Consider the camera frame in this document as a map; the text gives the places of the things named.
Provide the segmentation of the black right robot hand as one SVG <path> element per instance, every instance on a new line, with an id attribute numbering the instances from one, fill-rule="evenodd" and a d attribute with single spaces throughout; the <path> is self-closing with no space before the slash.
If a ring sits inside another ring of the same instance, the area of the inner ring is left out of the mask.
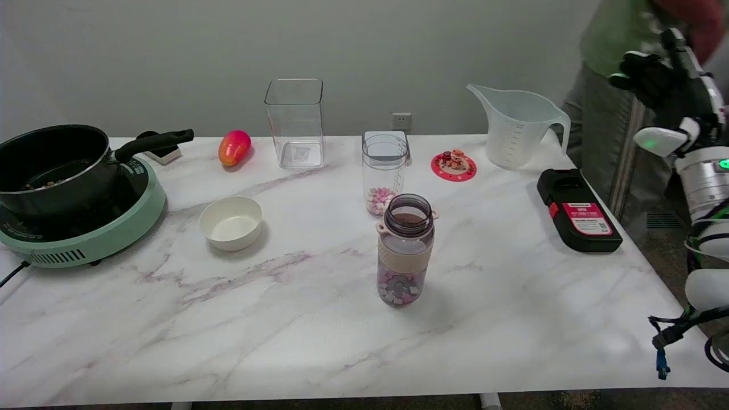
<path id="1" fill-rule="evenodd" d="M 632 93 L 653 112 L 653 124 L 639 130 L 635 143 L 659 157 L 709 150 L 727 156 L 724 100 L 710 73 L 704 72 L 690 42 L 669 27 L 660 34 L 667 58 L 629 51 L 610 85 Z"/>

